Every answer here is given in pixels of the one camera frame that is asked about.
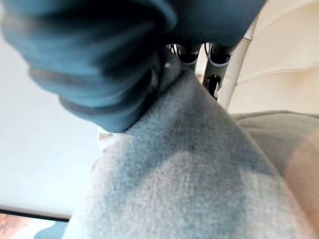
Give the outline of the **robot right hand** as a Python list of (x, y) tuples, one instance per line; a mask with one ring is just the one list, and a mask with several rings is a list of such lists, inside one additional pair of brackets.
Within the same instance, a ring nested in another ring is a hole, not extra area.
[(234, 46), (262, 0), (4, 0), (3, 35), (30, 76), (109, 132), (142, 115), (167, 45)]

